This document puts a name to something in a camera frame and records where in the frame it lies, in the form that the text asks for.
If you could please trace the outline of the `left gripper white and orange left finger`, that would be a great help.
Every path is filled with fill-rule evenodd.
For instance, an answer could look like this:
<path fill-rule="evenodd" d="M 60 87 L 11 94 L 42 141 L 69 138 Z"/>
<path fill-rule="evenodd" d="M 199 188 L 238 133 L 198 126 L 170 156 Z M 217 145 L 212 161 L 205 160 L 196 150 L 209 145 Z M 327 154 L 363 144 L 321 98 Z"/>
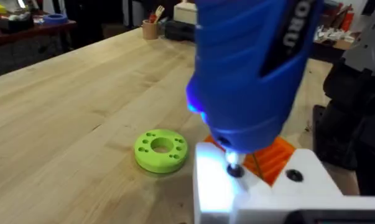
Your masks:
<path fill-rule="evenodd" d="M 233 167 L 228 153 L 211 142 L 195 146 L 193 207 L 195 223 L 235 223 L 242 203 L 268 196 L 271 187 L 242 165 Z"/>

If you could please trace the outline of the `left gripper white and orange right finger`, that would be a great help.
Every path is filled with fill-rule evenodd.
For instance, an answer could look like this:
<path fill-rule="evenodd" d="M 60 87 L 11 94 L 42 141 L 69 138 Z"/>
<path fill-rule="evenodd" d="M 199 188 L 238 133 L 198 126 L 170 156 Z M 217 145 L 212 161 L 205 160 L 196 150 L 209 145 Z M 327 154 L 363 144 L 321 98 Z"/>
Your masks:
<path fill-rule="evenodd" d="M 277 195 L 340 197 L 343 194 L 317 156 L 295 148 L 282 138 L 254 153 L 255 173 L 261 174 Z"/>

